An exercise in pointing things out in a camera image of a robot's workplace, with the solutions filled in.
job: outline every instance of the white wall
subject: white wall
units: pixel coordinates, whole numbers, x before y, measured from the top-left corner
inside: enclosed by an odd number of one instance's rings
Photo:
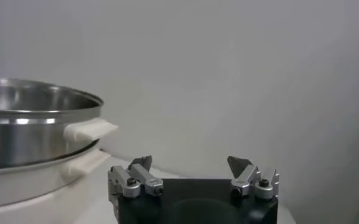
[[[281,173],[299,223],[359,209],[359,0],[0,0],[0,75],[98,94],[108,149]]]

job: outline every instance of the screw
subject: screw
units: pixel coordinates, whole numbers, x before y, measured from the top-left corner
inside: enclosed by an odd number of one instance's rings
[[[126,180],[126,184],[127,184],[128,186],[131,186],[131,185],[133,185],[133,184],[135,184],[135,183],[136,183],[136,180],[135,180],[133,177],[128,178],[128,180]]]
[[[266,179],[262,179],[259,181],[259,186],[260,187],[268,187],[269,186],[269,181]]]

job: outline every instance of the white pot handle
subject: white pot handle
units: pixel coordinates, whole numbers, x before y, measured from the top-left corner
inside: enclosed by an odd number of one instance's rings
[[[95,141],[117,129],[117,125],[113,125],[101,118],[94,118],[89,121],[67,125],[63,135],[64,138],[72,142]]]
[[[64,163],[61,169],[62,177],[67,181],[84,177],[99,167],[99,165],[109,157],[111,156],[108,153],[94,149],[91,152]]]

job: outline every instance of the bolt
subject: bolt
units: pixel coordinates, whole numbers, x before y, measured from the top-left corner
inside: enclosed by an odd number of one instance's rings
[[[161,188],[161,187],[155,188],[154,193],[155,193],[156,196],[162,196],[163,195],[163,188]]]
[[[268,187],[269,186],[269,181],[266,179],[262,179],[259,181],[259,186],[260,187]]]
[[[126,180],[126,184],[128,186],[134,185],[135,183],[136,183],[136,180],[133,177],[128,178],[128,180]]]
[[[241,195],[241,190],[238,189],[238,188],[233,188],[233,189],[232,189],[232,192],[231,192],[231,195],[232,195],[233,197],[241,197],[241,196],[242,196],[242,195]]]

